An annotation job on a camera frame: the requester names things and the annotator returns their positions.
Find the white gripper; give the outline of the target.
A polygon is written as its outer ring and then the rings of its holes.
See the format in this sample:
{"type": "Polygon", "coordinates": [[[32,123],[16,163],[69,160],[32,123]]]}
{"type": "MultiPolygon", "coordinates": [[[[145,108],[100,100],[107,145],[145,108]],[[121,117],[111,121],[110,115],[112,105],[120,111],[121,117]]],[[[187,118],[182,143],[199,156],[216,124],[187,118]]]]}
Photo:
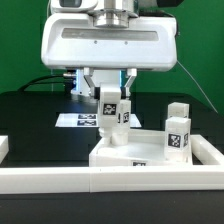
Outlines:
{"type": "Polygon", "coordinates": [[[168,71],[177,61],[176,20],[131,19],[127,28],[98,28],[86,14],[56,13],[44,26],[41,59],[52,69],[84,68],[86,97],[97,99],[94,69],[121,72],[121,98],[128,99],[137,69],[168,71]]]}

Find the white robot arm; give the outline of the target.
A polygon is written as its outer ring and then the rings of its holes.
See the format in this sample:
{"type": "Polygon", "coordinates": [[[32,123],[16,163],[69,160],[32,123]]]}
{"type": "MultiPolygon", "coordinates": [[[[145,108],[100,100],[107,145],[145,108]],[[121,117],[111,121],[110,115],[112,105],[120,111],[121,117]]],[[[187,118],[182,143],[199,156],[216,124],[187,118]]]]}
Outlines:
{"type": "Polygon", "coordinates": [[[176,18],[184,0],[49,0],[41,60],[50,69],[168,71],[177,62],[176,18]]]}

